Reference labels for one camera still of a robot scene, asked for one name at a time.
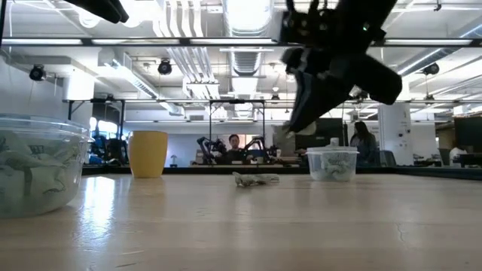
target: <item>black cable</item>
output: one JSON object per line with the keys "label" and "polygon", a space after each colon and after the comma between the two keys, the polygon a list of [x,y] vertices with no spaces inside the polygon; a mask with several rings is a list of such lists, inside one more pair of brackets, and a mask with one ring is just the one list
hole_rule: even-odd
{"label": "black cable", "polygon": [[2,1],[2,7],[0,9],[0,47],[2,45],[2,39],[3,39],[3,28],[5,25],[5,13],[7,12],[7,0],[1,0]]}
{"label": "black cable", "polygon": [[286,7],[288,11],[295,11],[293,0],[286,0]]}
{"label": "black cable", "polygon": [[308,10],[308,14],[311,14],[311,13],[317,14],[318,13],[318,6],[319,6],[319,0],[311,1],[310,9]]}

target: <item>ceiling duct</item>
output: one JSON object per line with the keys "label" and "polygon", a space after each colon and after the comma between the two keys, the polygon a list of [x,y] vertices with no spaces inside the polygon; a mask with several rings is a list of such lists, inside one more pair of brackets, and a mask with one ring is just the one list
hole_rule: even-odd
{"label": "ceiling duct", "polygon": [[[459,38],[480,38],[482,37],[482,24],[480,24],[480,19],[477,19],[479,22],[477,26],[473,27],[474,24],[471,24],[470,30],[461,29],[459,30],[460,33],[464,33],[461,35],[457,35]],[[398,69],[398,73],[400,76],[408,76],[414,72],[417,72],[426,66],[437,62],[440,59],[443,59],[446,56],[455,53],[456,51],[462,48],[439,48],[439,49],[427,49],[424,50],[422,53],[417,54],[416,56],[409,59],[407,62],[402,63]]]}
{"label": "ceiling duct", "polygon": [[[236,38],[254,38],[268,36],[271,17],[274,12],[274,0],[223,0],[223,17],[227,34]],[[257,78],[243,78],[259,73],[261,53],[231,52],[230,63],[233,75],[241,78],[232,79],[232,88],[236,95],[243,93],[253,96],[258,85]],[[244,105],[235,105],[238,116],[246,117]]]}

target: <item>chair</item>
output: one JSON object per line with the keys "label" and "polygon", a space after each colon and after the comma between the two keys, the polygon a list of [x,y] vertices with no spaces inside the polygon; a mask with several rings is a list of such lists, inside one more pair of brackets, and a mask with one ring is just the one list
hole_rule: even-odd
{"label": "chair", "polygon": [[381,167],[393,167],[397,166],[395,156],[391,151],[380,151],[380,166]]}

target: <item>fluorescent light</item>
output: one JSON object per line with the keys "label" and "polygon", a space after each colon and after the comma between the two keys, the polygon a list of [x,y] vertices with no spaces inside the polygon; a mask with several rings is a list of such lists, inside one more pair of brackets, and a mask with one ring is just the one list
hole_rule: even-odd
{"label": "fluorescent light", "polygon": [[415,65],[419,64],[420,62],[422,62],[423,60],[425,59],[428,59],[430,56],[433,56],[435,55],[436,53],[440,52],[441,49],[437,49],[429,54],[427,54],[426,56],[424,57],[421,57],[420,59],[418,59],[417,61],[414,61],[412,64],[408,65],[407,67],[403,68],[401,71],[398,71],[398,74],[399,75],[402,75],[404,74],[406,71],[408,71],[409,69],[413,68]]}
{"label": "fluorescent light", "polygon": [[370,118],[370,117],[373,117],[373,116],[376,115],[376,114],[378,114],[378,111],[377,111],[377,112],[374,112],[374,113],[372,113],[372,114],[369,114],[368,116],[360,117],[360,118],[366,120],[366,119],[368,119],[368,118]]}
{"label": "fluorescent light", "polygon": [[294,102],[294,100],[293,99],[280,99],[280,100],[265,100],[264,102],[278,104],[278,103],[290,103],[290,102]]}
{"label": "fluorescent light", "polygon": [[149,99],[149,100],[146,100],[146,99],[130,99],[130,100],[126,100],[127,103],[154,103],[154,102],[157,102],[157,100],[155,99]]}
{"label": "fluorescent light", "polygon": [[471,39],[461,39],[461,38],[428,38],[428,39],[398,39],[398,38],[387,38],[384,42],[385,45],[397,46],[397,45],[414,45],[414,46],[465,46],[472,42]]}
{"label": "fluorescent light", "polygon": [[125,120],[125,123],[153,123],[153,120]]}
{"label": "fluorescent light", "polygon": [[274,52],[274,49],[267,48],[221,48],[219,49],[222,53],[269,53]]}
{"label": "fluorescent light", "polygon": [[82,45],[77,38],[4,38],[2,45]]}
{"label": "fluorescent light", "polygon": [[192,44],[223,44],[224,46],[240,46],[240,45],[270,45],[276,44],[271,38],[192,38]]}
{"label": "fluorescent light", "polygon": [[92,43],[95,45],[144,45],[156,46],[162,44],[175,45],[179,44],[177,38],[94,38]]}
{"label": "fluorescent light", "polygon": [[208,99],[160,99],[159,101],[174,103],[209,103]]}

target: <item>table surface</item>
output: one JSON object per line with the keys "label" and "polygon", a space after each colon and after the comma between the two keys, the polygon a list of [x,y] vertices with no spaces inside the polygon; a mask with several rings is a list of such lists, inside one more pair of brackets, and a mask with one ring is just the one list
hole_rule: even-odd
{"label": "table surface", "polygon": [[89,177],[65,208],[0,221],[0,270],[482,270],[482,183]]}
{"label": "table surface", "polygon": [[[193,168],[207,168],[207,167],[217,167],[217,168],[236,168],[236,167],[245,167],[245,168],[280,168],[283,167],[281,164],[250,164],[250,165],[243,165],[243,164],[232,164],[232,165],[190,165],[189,167]],[[290,164],[289,167],[300,167],[300,165]]]}

